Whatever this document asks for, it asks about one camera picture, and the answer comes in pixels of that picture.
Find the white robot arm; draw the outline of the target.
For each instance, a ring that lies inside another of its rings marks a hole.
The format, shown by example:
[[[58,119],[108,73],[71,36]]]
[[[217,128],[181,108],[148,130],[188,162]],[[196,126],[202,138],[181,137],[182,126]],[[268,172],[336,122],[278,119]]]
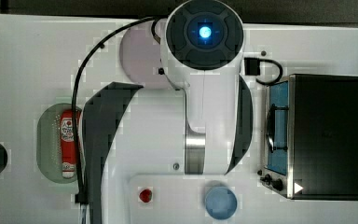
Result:
[[[245,33],[219,0],[188,0],[160,36],[165,90],[112,82],[82,112],[88,217],[131,224],[138,175],[225,175],[252,138],[253,106],[241,77]]]

